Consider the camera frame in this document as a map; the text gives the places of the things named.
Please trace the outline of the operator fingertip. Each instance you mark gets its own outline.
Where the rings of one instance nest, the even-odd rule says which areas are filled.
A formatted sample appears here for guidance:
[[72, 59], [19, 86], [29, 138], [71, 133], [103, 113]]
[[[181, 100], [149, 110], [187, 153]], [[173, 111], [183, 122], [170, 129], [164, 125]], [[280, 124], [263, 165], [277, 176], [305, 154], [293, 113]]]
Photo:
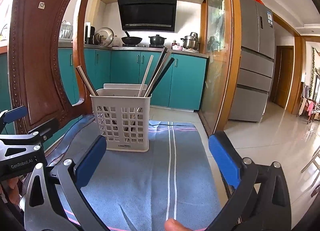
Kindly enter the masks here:
[[164, 223], [165, 231], [192, 231], [190, 228], [185, 227], [175, 219], [168, 219]]

